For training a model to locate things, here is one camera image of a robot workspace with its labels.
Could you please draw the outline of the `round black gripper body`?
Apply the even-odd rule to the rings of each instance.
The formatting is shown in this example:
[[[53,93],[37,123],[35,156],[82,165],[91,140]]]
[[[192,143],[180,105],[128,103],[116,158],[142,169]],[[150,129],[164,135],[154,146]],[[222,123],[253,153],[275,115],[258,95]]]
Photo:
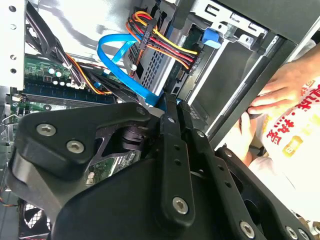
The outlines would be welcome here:
[[[187,229],[157,221],[157,164],[144,160],[74,196],[58,214],[53,240],[231,240],[209,182],[191,173],[195,219]]]

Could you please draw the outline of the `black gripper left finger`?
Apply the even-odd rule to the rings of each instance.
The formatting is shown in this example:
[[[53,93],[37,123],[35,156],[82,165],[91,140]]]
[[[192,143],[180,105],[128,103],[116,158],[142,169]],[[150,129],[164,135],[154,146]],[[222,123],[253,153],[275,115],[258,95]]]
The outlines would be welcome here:
[[[155,160],[157,222],[190,227],[196,212],[181,102],[164,94],[156,104],[158,116],[126,102],[23,117],[13,151],[14,192],[43,209],[54,225],[76,195],[136,163]]]

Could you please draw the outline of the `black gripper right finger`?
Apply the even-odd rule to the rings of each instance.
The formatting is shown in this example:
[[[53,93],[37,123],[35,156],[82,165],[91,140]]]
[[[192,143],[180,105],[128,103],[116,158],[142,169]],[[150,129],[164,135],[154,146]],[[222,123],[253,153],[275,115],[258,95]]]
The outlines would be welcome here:
[[[226,147],[211,148],[186,102],[177,107],[193,197],[191,240],[311,240],[310,231]]]

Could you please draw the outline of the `person's left hand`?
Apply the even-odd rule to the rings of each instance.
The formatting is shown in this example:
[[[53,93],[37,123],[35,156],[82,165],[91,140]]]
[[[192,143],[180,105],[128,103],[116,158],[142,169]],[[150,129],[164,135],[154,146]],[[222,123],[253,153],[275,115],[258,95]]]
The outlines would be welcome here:
[[[262,116],[258,116],[250,119],[245,111],[227,133],[225,140],[227,148],[251,170],[265,168],[270,160],[268,157],[254,156],[249,150],[255,136],[257,122],[261,118]]]

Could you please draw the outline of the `person's right hand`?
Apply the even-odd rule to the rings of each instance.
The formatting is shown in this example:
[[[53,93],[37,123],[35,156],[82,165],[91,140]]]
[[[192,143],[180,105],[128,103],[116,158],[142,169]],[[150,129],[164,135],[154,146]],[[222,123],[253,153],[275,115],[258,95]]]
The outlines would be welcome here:
[[[301,88],[311,78],[308,65],[303,61],[283,65],[250,104],[248,113],[270,114],[296,105]]]

